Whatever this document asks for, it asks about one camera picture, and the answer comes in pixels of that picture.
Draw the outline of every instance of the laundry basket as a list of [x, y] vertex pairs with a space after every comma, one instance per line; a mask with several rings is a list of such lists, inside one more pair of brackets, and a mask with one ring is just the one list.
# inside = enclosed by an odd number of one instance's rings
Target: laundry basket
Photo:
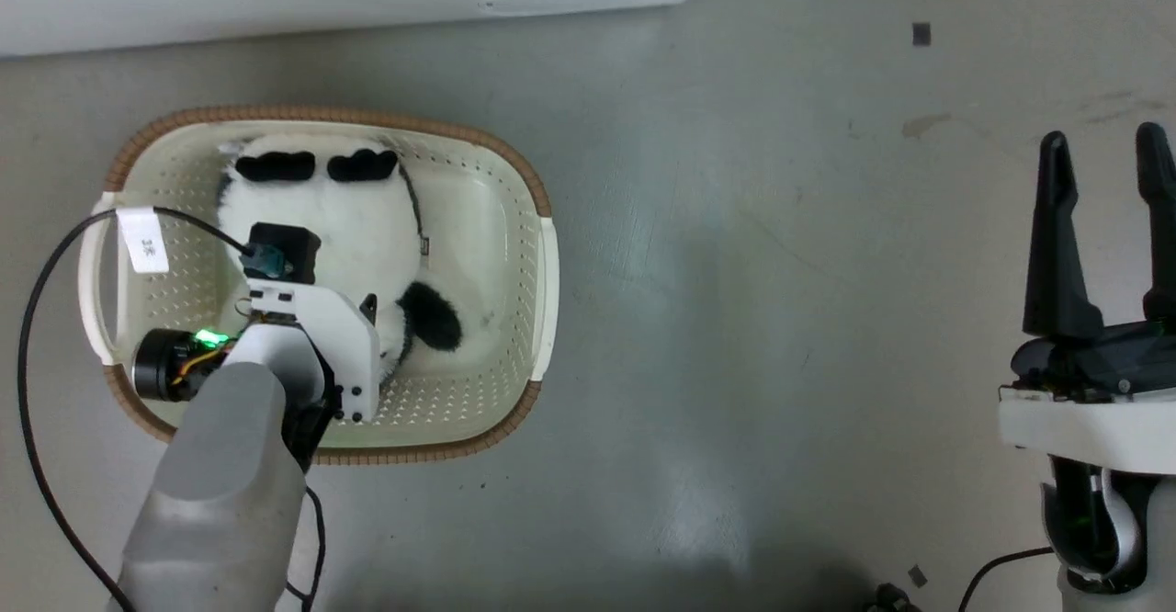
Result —
[[[423, 274], [456, 293], [467, 333], [456, 353], [417, 347], [386, 390], [376, 417], [333, 423], [316, 463], [442, 460], [476, 453], [510, 434], [539, 397], [550, 359], [559, 252], [543, 184], [508, 144], [468, 127], [352, 109], [192, 109], [160, 119], [122, 147], [95, 211], [154, 205], [215, 221], [218, 184], [228, 160], [223, 144], [273, 133], [363, 137], [400, 155], [429, 239]], [[168, 273], [136, 274], [120, 239], [111, 337], [99, 292], [107, 230], [94, 226], [82, 240], [82, 322], [114, 398], [148, 433], [168, 440], [187, 404], [139, 398], [127, 374], [135, 345], [155, 327], [221, 327], [239, 272], [218, 240], [171, 218], [162, 218]]]

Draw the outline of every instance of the stuffed animal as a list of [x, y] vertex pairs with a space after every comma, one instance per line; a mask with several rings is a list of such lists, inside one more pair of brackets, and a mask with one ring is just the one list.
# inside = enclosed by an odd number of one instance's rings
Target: stuffed animal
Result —
[[[315, 284], [356, 306], [376, 295], [385, 381], [413, 337], [441, 351], [461, 345], [453, 305], [417, 281], [420, 206], [395, 152], [369, 139], [310, 134], [270, 134], [226, 151], [234, 159], [219, 189], [221, 230], [242, 242], [259, 221], [319, 235]], [[240, 267], [236, 252], [229, 257]]]

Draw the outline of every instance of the white tag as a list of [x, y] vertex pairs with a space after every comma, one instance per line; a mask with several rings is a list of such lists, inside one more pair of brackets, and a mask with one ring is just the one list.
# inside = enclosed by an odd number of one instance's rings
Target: white tag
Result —
[[131, 254], [131, 265], [139, 274], [159, 274], [168, 271], [167, 250], [159, 214], [148, 207], [119, 208], [119, 231]]

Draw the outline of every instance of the basket rim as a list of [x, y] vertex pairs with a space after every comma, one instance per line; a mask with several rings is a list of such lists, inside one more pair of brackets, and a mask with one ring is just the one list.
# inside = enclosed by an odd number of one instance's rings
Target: basket rim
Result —
[[[105, 189], [107, 192], [121, 192], [139, 157], [165, 134], [189, 125], [209, 125], [243, 120], [340, 122], [405, 129], [467, 141], [495, 152], [507, 164], [512, 165], [527, 185], [532, 200], [535, 201], [536, 214], [540, 218], [549, 219], [552, 217], [552, 204], [548, 200], [547, 191], [543, 188], [543, 182], [540, 180], [539, 174], [535, 173], [534, 167], [510, 145], [493, 134], [475, 129], [474, 127], [403, 114], [296, 105], [201, 107], [168, 114], [140, 129], [122, 146], [119, 154], [114, 157], [111, 171], [106, 175]], [[129, 415], [131, 420], [156, 439], [165, 443], [171, 441], [172, 435], [175, 433], [175, 427], [156, 417], [155, 412], [152, 412], [142, 399], [139, 398], [122, 365], [103, 366], [102, 370], [106, 375], [107, 386], [111, 387], [114, 399], [127, 415]], [[542, 385], [541, 380], [529, 380], [512, 411], [492, 428], [472, 438], [416, 446], [369, 448], [322, 447], [315, 452], [314, 463], [316, 465], [429, 463], [472, 455], [486, 451], [502, 441], [505, 437], [513, 433], [522, 424], [522, 420], [529, 414], [532, 406], [535, 405]]]

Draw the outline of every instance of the white fluffy plush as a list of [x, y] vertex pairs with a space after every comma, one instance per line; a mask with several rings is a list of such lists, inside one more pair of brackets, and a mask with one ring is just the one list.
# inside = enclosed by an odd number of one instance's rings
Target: white fluffy plush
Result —
[[[396, 301], [420, 272], [420, 238], [413, 198], [399, 168], [386, 180], [336, 182], [327, 175], [328, 160], [363, 148], [386, 151], [373, 140], [336, 135], [274, 134], [243, 144], [239, 157], [314, 153], [314, 175], [305, 181], [253, 182], [238, 173], [234, 159], [225, 169], [230, 181], [221, 194], [219, 218], [222, 230], [242, 242], [259, 221], [301, 226], [319, 235], [315, 284], [356, 305], [368, 293], [376, 294], [375, 327], [388, 374], [408, 345], [405, 311]], [[236, 261], [236, 253], [230, 258]]]

